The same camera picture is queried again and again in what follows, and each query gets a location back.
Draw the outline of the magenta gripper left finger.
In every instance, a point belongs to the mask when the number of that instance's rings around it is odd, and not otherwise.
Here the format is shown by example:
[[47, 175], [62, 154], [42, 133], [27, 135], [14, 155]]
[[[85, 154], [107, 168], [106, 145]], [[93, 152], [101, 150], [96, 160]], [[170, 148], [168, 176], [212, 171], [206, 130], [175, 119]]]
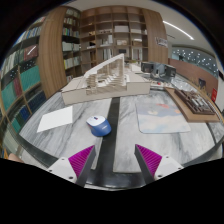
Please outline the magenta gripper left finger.
[[92, 145], [69, 158], [59, 158], [47, 171], [78, 186], [84, 187], [95, 156], [95, 146]]

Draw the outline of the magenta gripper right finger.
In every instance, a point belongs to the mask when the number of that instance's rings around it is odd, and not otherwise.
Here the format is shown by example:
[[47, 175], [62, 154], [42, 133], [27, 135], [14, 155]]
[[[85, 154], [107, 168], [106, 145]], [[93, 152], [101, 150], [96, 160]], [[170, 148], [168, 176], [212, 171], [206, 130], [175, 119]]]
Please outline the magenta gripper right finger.
[[164, 178], [183, 168], [181, 164], [169, 155], [161, 156], [139, 144], [135, 145], [134, 154], [146, 184]]

